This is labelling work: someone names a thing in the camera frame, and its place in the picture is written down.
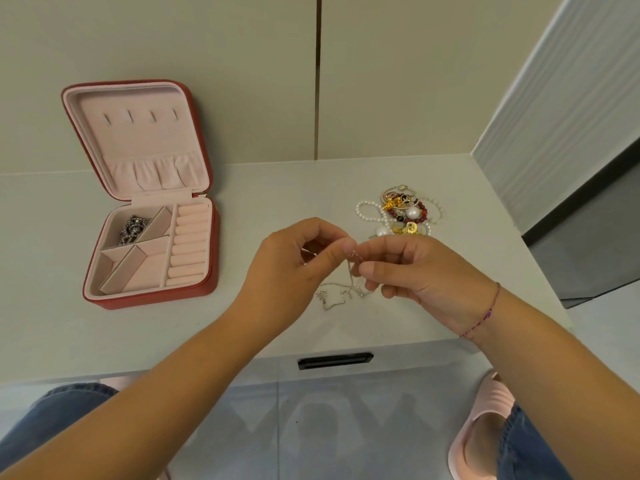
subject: forearm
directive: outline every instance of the forearm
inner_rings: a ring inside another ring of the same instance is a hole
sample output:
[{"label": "forearm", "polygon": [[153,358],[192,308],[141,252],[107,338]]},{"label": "forearm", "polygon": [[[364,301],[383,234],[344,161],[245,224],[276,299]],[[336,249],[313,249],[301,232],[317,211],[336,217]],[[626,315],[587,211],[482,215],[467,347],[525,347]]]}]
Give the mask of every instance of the forearm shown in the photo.
[{"label": "forearm", "polygon": [[473,338],[575,480],[640,470],[640,395],[569,332],[503,290]]},{"label": "forearm", "polygon": [[239,305],[155,368],[0,475],[155,480],[270,338]]}]

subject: jeans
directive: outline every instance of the jeans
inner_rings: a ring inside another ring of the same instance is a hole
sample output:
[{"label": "jeans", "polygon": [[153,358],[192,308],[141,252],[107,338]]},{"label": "jeans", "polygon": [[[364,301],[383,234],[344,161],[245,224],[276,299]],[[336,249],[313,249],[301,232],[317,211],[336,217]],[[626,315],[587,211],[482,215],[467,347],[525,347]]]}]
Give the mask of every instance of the jeans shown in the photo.
[{"label": "jeans", "polygon": [[[71,384],[46,393],[0,440],[0,473],[93,411],[116,389],[104,384]],[[516,404],[504,423],[498,480],[571,480],[548,444]]]}]

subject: pink slipper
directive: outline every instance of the pink slipper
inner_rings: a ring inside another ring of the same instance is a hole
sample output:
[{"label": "pink slipper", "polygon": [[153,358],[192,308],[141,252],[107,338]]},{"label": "pink slipper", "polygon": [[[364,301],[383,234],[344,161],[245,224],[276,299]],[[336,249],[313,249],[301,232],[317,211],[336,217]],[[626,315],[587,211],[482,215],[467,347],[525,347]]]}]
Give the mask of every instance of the pink slipper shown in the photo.
[{"label": "pink slipper", "polygon": [[507,418],[511,414],[511,408],[515,403],[515,399],[504,384],[494,381],[497,375],[496,371],[489,372],[478,389],[476,402],[471,408],[471,413],[465,421],[456,439],[449,450],[449,470],[455,480],[480,480],[494,479],[495,477],[481,477],[473,473],[465,460],[464,444],[467,441],[471,426],[474,421],[485,413],[496,413]]}]

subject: hand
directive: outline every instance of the hand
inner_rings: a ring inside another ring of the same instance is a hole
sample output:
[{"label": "hand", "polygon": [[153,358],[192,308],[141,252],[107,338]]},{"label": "hand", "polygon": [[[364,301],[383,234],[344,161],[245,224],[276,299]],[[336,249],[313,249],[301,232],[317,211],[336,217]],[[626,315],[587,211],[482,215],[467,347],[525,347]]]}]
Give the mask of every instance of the hand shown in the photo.
[{"label": "hand", "polygon": [[249,304],[273,339],[300,317],[355,248],[345,231],[317,217],[274,232],[256,252],[236,302]]},{"label": "hand", "polygon": [[423,235],[385,235],[360,244],[354,276],[385,298],[411,298],[460,335],[489,311],[497,284],[443,243]]}]

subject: beige wall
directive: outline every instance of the beige wall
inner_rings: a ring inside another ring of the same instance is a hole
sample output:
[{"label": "beige wall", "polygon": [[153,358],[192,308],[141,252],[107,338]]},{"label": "beige wall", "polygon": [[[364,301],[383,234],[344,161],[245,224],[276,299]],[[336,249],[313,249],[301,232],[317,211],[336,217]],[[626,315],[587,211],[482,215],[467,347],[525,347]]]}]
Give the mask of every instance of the beige wall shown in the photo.
[{"label": "beige wall", "polygon": [[88,169],[69,84],[191,88],[221,161],[314,156],[316,0],[2,0],[0,173]]},{"label": "beige wall", "polygon": [[468,153],[561,0],[323,0],[319,158]]}]

